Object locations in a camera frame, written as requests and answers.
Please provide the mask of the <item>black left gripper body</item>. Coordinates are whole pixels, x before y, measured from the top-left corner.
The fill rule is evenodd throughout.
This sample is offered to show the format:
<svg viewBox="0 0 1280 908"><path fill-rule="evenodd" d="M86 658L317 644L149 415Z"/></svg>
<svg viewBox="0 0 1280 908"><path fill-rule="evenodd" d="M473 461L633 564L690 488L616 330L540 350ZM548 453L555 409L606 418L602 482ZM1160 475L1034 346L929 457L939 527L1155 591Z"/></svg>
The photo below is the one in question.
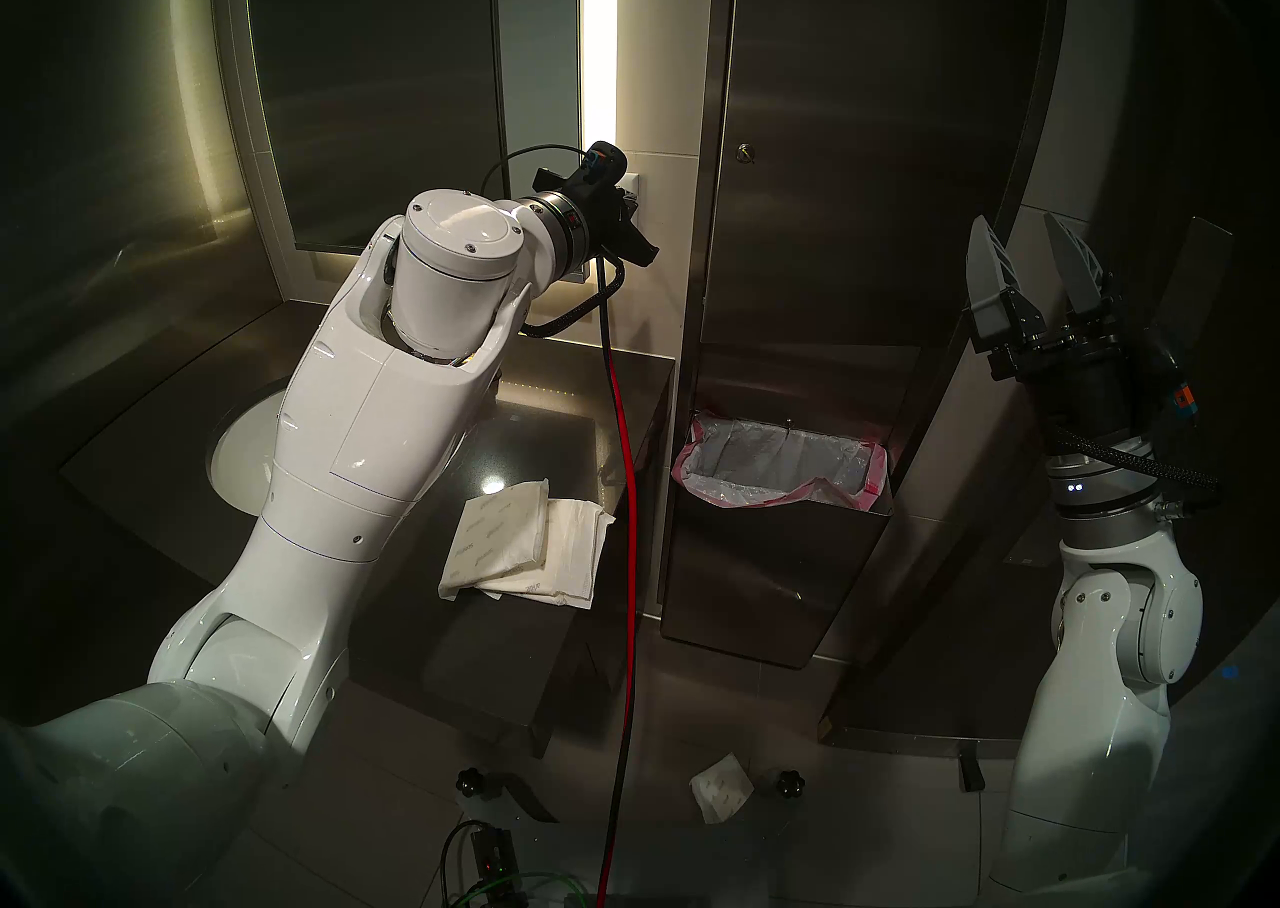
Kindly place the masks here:
<svg viewBox="0 0 1280 908"><path fill-rule="evenodd" d="M622 187L626 169L573 172L558 188L585 232L588 248L630 248L637 234Z"/></svg>

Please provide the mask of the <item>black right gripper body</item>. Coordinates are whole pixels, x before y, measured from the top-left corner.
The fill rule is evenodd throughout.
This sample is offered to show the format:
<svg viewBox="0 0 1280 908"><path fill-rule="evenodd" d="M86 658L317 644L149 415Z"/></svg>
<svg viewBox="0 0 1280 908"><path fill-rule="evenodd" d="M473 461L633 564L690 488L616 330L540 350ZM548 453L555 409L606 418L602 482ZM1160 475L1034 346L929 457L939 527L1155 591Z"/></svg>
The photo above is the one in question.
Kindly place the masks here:
<svg viewBox="0 0 1280 908"><path fill-rule="evenodd" d="M1135 334L1041 334L998 345L998 380L1012 378L1030 401L1043 455L1076 455L1062 434L1100 447L1139 435Z"/></svg>

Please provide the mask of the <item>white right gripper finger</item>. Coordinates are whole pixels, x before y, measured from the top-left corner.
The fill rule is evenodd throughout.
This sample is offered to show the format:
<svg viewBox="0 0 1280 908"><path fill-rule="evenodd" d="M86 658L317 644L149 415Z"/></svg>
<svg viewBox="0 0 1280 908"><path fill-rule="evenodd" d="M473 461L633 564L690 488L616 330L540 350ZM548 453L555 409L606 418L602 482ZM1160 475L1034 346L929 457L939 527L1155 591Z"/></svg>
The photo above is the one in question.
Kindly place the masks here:
<svg viewBox="0 0 1280 908"><path fill-rule="evenodd" d="M966 330L973 350L987 355L989 375L1010 380L1018 357L1044 336L1047 325L1024 293L1005 246L988 220L978 215L966 241Z"/></svg>
<svg viewBox="0 0 1280 908"><path fill-rule="evenodd" d="M1050 345L1084 345L1085 341L1119 337L1123 318L1114 275L1059 216L1044 213L1043 222L1053 266L1068 298L1066 323L1047 337Z"/></svg>

